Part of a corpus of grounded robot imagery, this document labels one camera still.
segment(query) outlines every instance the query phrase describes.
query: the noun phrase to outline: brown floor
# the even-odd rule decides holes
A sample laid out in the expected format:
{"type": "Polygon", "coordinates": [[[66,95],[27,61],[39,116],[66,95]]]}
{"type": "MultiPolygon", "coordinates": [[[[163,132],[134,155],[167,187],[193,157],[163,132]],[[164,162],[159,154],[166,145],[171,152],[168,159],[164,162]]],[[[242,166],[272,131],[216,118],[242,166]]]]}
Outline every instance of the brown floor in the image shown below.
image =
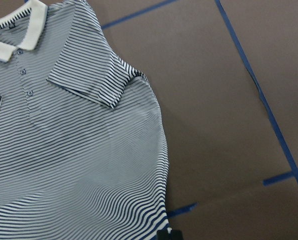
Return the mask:
{"type": "MultiPolygon", "coordinates": [[[[88,0],[103,26],[163,0],[88,0]]],[[[45,4],[61,2],[42,0],[45,4]]],[[[298,0],[222,0],[298,165],[298,0]]],[[[0,0],[0,18],[23,4],[0,0]]],[[[177,0],[104,29],[144,72],[168,142],[168,211],[185,240],[298,240],[298,185],[213,0],[177,0]]]]}

